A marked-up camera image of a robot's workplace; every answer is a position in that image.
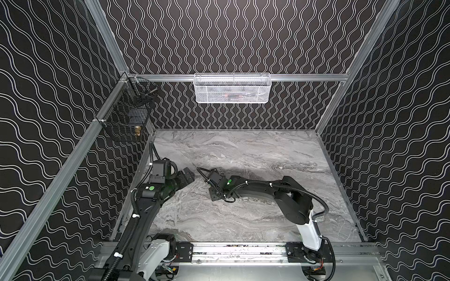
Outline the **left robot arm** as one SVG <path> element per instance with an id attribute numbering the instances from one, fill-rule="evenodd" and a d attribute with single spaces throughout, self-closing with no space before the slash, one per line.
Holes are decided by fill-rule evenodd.
<path id="1" fill-rule="evenodd" d="M 157 235 L 149 246 L 145 241 L 164 203 L 193 183 L 195 174 L 161 158 L 154 144 L 150 144 L 150 159 L 150 178 L 131 192 L 132 214 L 123 235 L 105 264 L 92 270 L 90 281 L 150 281 L 161 263 L 176 258 L 172 234 Z"/>

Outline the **white mesh wall basket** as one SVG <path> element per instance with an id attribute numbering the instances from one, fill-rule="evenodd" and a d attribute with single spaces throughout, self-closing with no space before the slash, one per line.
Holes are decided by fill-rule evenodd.
<path id="1" fill-rule="evenodd" d="M 196 73 L 193 77 L 196 102 L 201 104 L 265 104 L 272 87 L 269 73 Z M 256 103 L 210 103 L 209 92 L 255 92 Z"/>

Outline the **brass padlock in basket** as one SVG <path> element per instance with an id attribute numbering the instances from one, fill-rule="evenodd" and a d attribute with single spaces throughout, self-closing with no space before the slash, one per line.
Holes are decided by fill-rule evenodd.
<path id="1" fill-rule="evenodd" d="M 135 126 L 134 127 L 134 133 L 136 138 L 141 137 L 142 127 L 141 126 Z"/>

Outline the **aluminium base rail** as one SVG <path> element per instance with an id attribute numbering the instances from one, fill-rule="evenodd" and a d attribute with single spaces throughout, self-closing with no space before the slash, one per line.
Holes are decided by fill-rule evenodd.
<path id="1" fill-rule="evenodd" d="M 309 265 L 299 242 L 188 242 L 187 265 Z M 377 265 L 380 251 L 374 243 L 332 242 L 337 265 Z"/>

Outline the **items in white basket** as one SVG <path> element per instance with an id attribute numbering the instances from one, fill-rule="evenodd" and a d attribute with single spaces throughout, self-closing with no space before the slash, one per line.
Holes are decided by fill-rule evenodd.
<path id="1" fill-rule="evenodd" d="M 206 99 L 210 103 L 256 103 L 259 95 L 255 92 L 209 92 Z"/>

